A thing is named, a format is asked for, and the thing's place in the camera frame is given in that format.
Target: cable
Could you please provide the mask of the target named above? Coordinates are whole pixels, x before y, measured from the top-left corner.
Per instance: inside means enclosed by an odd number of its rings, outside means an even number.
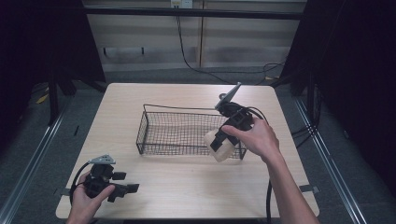
[[[319,122],[320,122],[320,114],[321,114],[321,105],[322,105],[322,100],[323,100],[323,96],[320,94],[320,91],[318,90],[318,87],[316,87],[316,109],[315,109],[315,114],[314,114],[314,120],[313,122],[306,126],[301,128],[300,130],[291,133],[291,135],[296,135],[297,133],[302,133],[300,135],[297,136],[293,136],[293,138],[298,138],[301,136],[306,135],[307,133],[309,133],[309,135],[300,143],[296,146],[296,148],[300,147],[303,145],[303,143],[305,143],[309,137],[312,136],[312,134],[314,134],[315,132],[318,131],[318,126],[319,126]]]
[[[271,193],[272,193],[272,184],[271,179],[268,181],[268,188],[267,188],[267,200],[265,202],[265,208],[267,212],[267,224],[271,224]]]
[[[83,166],[81,166],[81,168],[79,168],[79,170],[76,173],[76,176],[75,176],[75,178],[73,180],[72,187],[70,188],[70,196],[69,196],[70,204],[73,204],[73,193],[74,193],[74,191],[76,190],[76,188],[78,186],[78,185],[76,185],[77,179],[78,179],[79,175],[81,174],[82,170],[84,170],[84,168],[87,167],[88,165],[89,165],[89,163],[86,162]]]
[[[264,114],[258,108],[253,107],[253,106],[248,106],[248,107],[245,107],[245,109],[247,111],[249,111],[250,113],[256,115],[257,118],[264,119],[265,121],[267,121],[267,124],[269,124],[267,118],[264,116]]]
[[[181,23],[180,23],[180,17],[179,17],[179,16],[177,16],[177,31],[178,31],[178,38],[179,38],[179,41],[180,41],[181,54],[183,55],[184,63],[185,63],[192,71],[195,71],[195,72],[201,73],[201,74],[210,75],[210,76],[212,76],[212,77],[214,77],[214,78],[216,78],[216,79],[218,79],[218,80],[220,80],[220,81],[222,81],[222,82],[228,83],[228,84],[235,85],[235,83],[232,83],[232,82],[229,82],[229,81],[227,81],[227,80],[225,80],[225,79],[222,79],[222,78],[216,76],[215,74],[222,74],[222,73],[229,73],[229,74],[259,74],[259,73],[263,73],[263,74],[264,74],[264,78],[263,78],[260,82],[258,82],[258,83],[255,84],[255,85],[257,86],[257,85],[260,85],[262,82],[264,82],[265,77],[266,77],[266,75],[265,75],[266,72],[271,71],[271,70],[277,68],[277,67],[280,66],[280,65],[284,65],[284,63],[285,63],[285,62],[283,62],[283,63],[267,63],[267,64],[265,64],[264,67],[262,68],[262,71],[258,71],[258,72],[235,72],[235,71],[206,72],[206,71],[198,70],[198,69],[192,68],[192,67],[190,66],[190,64],[189,64],[189,63],[187,62],[187,60],[186,60],[186,56],[185,56],[185,52],[184,52],[184,46],[183,46],[183,38],[182,38],[182,35],[181,35]],[[266,67],[266,66],[269,66],[269,65],[275,65],[275,66],[272,67],[272,68],[269,68],[268,70],[265,70],[265,67]]]

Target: wire basket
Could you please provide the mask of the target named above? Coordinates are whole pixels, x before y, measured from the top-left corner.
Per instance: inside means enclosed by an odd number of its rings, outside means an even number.
[[[173,111],[148,112],[147,106],[172,108]],[[221,115],[183,112],[197,108],[162,105],[143,105],[143,107],[136,139],[137,149],[141,155],[209,155],[209,149],[204,143],[205,134],[218,129],[227,120]],[[235,152],[230,158],[242,160],[246,152],[243,143],[236,144]]]

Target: metal frame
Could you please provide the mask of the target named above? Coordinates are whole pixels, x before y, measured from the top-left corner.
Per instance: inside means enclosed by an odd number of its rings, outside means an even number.
[[[1,224],[11,223],[15,214],[17,213],[22,199],[25,196],[33,180],[33,177],[35,176],[35,172],[37,171],[40,163],[43,161],[44,156],[46,155],[48,148],[50,147],[50,143],[52,142],[53,137],[58,132],[58,129],[64,119],[64,114],[66,113],[71,102],[72,97],[67,97],[61,113],[59,114],[58,118],[52,123],[52,125],[47,128],[43,138],[41,139],[35,150],[35,154],[32,156],[29,163],[27,164],[14,190],[12,190],[12,192],[10,192],[9,196],[7,197],[7,200],[5,201],[3,207],[0,210]]]
[[[140,15],[140,16],[179,16],[179,17],[214,17],[241,19],[268,19],[299,21],[304,18],[300,12],[265,12],[246,10],[215,10],[164,7],[33,7],[36,11],[57,13],[83,13],[96,15]]]
[[[296,99],[295,101],[297,108],[300,112],[301,117],[305,123],[306,127],[312,127],[309,115],[307,114],[306,107],[304,102],[301,99]],[[356,201],[355,197],[353,196],[352,192],[350,191],[346,181],[344,180],[343,176],[341,175],[337,165],[335,164],[334,160],[332,159],[332,154],[330,153],[329,149],[327,148],[326,144],[324,143],[320,133],[315,131],[313,128],[308,128],[309,133],[312,136],[312,140],[317,147],[318,154],[322,158],[324,165],[326,166],[327,171],[329,172],[330,177],[332,178],[332,182],[334,183],[335,187],[337,188],[338,193],[340,194],[341,200],[346,207],[353,223],[366,224],[367,221],[364,218],[364,214],[359,207],[358,202]]]

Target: table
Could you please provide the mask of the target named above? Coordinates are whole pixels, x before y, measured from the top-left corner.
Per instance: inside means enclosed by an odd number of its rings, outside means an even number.
[[[98,109],[76,166],[70,176],[70,187],[77,170],[89,159],[104,154],[116,160],[114,171],[126,172],[120,184],[140,184],[139,191],[104,202],[97,218],[263,218],[268,172],[261,159],[247,152],[243,160],[216,162],[210,156],[149,156],[138,153],[135,141],[143,104],[211,108],[219,94],[231,85],[191,84],[110,84]],[[307,185],[304,167],[276,93],[271,87],[241,86],[233,98],[244,106],[255,106],[267,117],[280,141],[298,186]],[[217,111],[205,111],[217,114]],[[312,192],[303,193],[318,215]],[[67,218],[68,197],[63,196],[56,210]],[[271,200],[272,217],[279,217],[275,196]]]

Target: human hand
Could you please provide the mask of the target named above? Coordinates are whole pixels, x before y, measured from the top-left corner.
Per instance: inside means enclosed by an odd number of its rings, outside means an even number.
[[[69,218],[66,223],[89,223],[102,204],[102,201],[106,199],[115,188],[114,185],[110,185],[103,189],[95,198],[88,197],[85,193],[84,185],[81,184],[85,181],[88,174],[89,172],[79,178],[78,186],[73,193],[72,209],[70,210]]]
[[[253,124],[253,128],[248,131],[240,131],[230,125],[224,125],[221,129],[241,140],[251,152],[262,157],[264,162],[280,155],[279,140],[273,128],[264,119],[253,118]]]

